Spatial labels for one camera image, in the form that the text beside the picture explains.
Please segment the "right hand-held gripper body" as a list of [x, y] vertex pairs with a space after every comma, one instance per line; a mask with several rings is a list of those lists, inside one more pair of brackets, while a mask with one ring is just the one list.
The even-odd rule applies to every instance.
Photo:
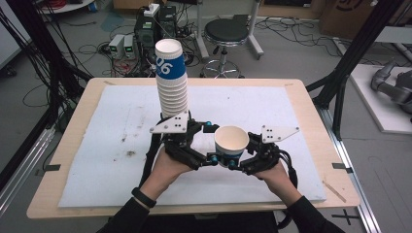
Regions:
[[258, 134], [261, 137], [258, 151], [249, 152], [252, 158], [241, 161], [240, 166], [246, 170], [247, 175], [253, 175], [273, 168], [280, 159], [283, 159], [288, 166], [289, 175], [295, 176], [291, 156], [285, 150], [281, 150], [277, 143], [286, 140], [298, 131], [298, 127], [263, 125]]

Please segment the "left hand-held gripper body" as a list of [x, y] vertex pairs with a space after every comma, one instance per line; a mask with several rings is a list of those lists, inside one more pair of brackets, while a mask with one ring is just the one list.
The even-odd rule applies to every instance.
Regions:
[[205, 156], [191, 147], [194, 135], [202, 129], [200, 122], [189, 122], [188, 111], [162, 119], [150, 129], [152, 134], [159, 134], [165, 151], [175, 160], [197, 170], [200, 159]]

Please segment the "single blue-banded paper cup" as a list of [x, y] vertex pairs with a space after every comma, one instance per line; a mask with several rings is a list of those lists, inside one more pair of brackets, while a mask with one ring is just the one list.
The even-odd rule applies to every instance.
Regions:
[[216, 151], [222, 155], [220, 163], [227, 167], [230, 159], [239, 163], [239, 159], [249, 143], [249, 136], [242, 128], [229, 125], [219, 127], [215, 132], [214, 140]]

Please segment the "stack of white paper cups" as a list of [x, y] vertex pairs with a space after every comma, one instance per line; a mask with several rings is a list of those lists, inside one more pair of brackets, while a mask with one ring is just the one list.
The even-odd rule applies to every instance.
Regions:
[[163, 117], [187, 111], [188, 75], [183, 48], [175, 39], [162, 39], [155, 44], [155, 79]]

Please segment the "person's right hand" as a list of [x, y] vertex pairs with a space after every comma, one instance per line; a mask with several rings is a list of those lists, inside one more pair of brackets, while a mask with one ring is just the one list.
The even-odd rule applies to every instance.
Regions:
[[269, 190], [278, 196], [287, 207], [302, 197], [302, 194], [293, 186], [281, 162], [269, 170], [255, 173], [255, 177], [263, 180]]

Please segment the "person's left hand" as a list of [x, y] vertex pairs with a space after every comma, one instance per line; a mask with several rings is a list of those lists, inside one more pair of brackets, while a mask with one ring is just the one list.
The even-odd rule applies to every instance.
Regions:
[[161, 148], [154, 163], [154, 168], [140, 187], [140, 191], [156, 201], [180, 175], [189, 171], [189, 166], [171, 158], [165, 148]]

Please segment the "tan tape strip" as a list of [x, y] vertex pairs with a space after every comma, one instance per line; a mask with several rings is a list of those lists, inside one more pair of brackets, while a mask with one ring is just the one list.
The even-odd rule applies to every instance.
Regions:
[[335, 194], [343, 203], [346, 203], [347, 200], [346, 198], [341, 195], [334, 187], [332, 187], [329, 183], [326, 181], [323, 181], [323, 184], [325, 185], [326, 188], [328, 188], [333, 194]]

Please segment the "black round stool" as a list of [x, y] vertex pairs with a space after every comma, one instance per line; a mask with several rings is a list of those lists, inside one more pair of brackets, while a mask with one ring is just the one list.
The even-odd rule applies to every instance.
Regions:
[[227, 49], [242, 46], [248, 39], [248, 29], [238, 20], [219, 18], [208, 22], [204, 30], [205, 38], [215, 45], [213, 54], [221, 52], [219, 59], [208, 61], [201, 69], [201, 78], [228, 78], [229, 74], [236, 79], [243, 75], [239, 67], [227, 60]]

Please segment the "black electronics box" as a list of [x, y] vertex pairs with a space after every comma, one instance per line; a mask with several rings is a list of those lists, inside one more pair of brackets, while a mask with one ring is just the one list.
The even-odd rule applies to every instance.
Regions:
[[161, 27], [168, 33], [174, 33], [176, 29], [176, 7], [162, 6], [159, 10], [158, 20]]

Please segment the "white floor platform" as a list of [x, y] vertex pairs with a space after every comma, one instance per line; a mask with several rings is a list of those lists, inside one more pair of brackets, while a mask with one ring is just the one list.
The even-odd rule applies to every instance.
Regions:
[[352, 83], [381, 132], [412, 135], [412, 115], [404, 112], [389, 96], [370, 87], [372, 76], [379, 69], [379, 65], [359, 64], [351, 74]]

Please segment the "white power strip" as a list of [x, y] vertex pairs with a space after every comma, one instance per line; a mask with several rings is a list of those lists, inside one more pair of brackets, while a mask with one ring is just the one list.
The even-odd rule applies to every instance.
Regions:
[[156, 3], [152, 3], [149, 5], [149, 8], [144, 11], [145, 17], [154, 17], [155, 14], [158, 12], [160, 6]]

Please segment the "wooden table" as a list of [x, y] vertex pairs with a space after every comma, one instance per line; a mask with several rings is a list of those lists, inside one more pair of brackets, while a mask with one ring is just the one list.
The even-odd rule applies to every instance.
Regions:
[[[287, 139], [282, 147], [292, 156], [299, 178], [299, 191], [320, 209], [353, 208], [359, 205], [360, 198], [347, 172], [332, 167], [332, 163], [341, 163], [341, 160], [302, 81], [191, 78], [188, 84], [190, 111], [196, 119], [203, 117], [202, 111], [197, 107], [208, 107], [213, 97], [235, 99], [238, 104], [245, 107], [251, 117], [270, 114], [275, 121], [279, 121], [288, 109], [292, 109], [291, 118], [298, 123], [300, 131]], [[135, 154], [127, 158], [124, 167], [120, 168], [118, 162], [112, 160], [108, 165], [108, 172], [103, 175], [97, 173], [103, 162], [101, 155], [112, 145], [98, 144], [95, 150], [99, 155], [85, 165], [88, 177], [93, 180], [92, 191], [87, 192], [81, 186], [74, 194], [76, 199], [85, 200], [88, 204], [84, 207], [62, 207], [59, 204], [70, 175], [70, 168], [75, 162], [76, 153], [86, 136], [86, 129], [103, 92], [115, 87], [132, 87], [137, 90], [139, 99], [153, 105], [158, 103], [153, 79], [91, 80], [86, 85], [80, 103], [51, 160], [52, 164], [61, 164], [60, 169], [44, 175], [27, 210], [28, 217], [36, 219], [111, 216], [129, 199], [132, 188], [140, 181], [143, 158], [150, 143], [148, 140], [138, 143]], [[343, 203], [325, 187], [323, 181], [334, 187], [347, 202]], [[90, 204], [94, 200], [99, 201], [99, 206], [94, 207]]]

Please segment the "aluminium rail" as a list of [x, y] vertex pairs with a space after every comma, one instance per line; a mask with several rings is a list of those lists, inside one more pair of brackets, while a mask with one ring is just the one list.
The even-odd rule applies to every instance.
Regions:
[[55, 129], [44, 129], [23, 156], [5, 187], [0, 191], [0, 218], [7, 212], [17, 193], [27, 181], [30, 173], [47, 150], [55, 134]]
[[332, 131], [332, 116], [328, 110], [317, 109], [318, 114], [324, 123], [327, 134], [331, 139], [338, 156], [341, 159], [344, 170], [348, 173], [349, 178], [354, 185], [355, 191], [360, 198], [360, 204], [357, 206], [357, 211], [360, 216], [360, 221], [366, 233], [382, 233], [378, 221], [373, 214], [373, 211], [368, 203], [367, 197], [361, 186], [361, 182], [357, 176], [355, 167], [351, 161], [349, 153], [347, 152], [344, 143], [338, 139]]

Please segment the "white metal stand frame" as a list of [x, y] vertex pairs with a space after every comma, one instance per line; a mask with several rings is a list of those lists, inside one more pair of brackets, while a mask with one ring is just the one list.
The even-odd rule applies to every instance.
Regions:
[[[253, 7], [251, 10], [251, 18], [250, 18], [250, 23], [249, 23], [249, 34], [247, 38], [247, 42], [252, 46], [252, 48], [256, 52], [257, 58], [261, 58], [264, 55], [264, 51], [261, 48], [260, 44], [258, 43], [254, 35], [260, 2], [261, 0], [253, 0]], [[204, 26], [202, 25], [203, 0], [196, 0], [196, 3], [197, 3], [197, 9], [196, 9], [197, 10], [197, 24], [196, 24], [196, 30], [194, 31], [194, 36], [195, 36], [197, 47], [201, 55], [201, 60], [207, 61], [210, 58], [210, 56], [209, 56], [209, 52], [207, 51], [207, 48], [205, 46], [205, 43], [202, 37], [202, 30], [204, 29]]]

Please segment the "black frame strut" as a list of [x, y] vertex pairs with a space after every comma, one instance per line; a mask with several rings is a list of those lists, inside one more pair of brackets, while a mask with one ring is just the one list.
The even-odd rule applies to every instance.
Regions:
[[366, 19], [355, 39], [347, 48], [340, 61], [326, 77], [310, 83], [306, 90], [311, 92], [321, 87], [320, 93], [313, 98], [316, 107], [327, 110], [335, 99], [332, 132], [341, 141], [341, 120], [344, 107], [346, 83], [367, 50], [375, 42], [387, 23], [401, 6], [403, 0], [378, 0], [374, 10]]

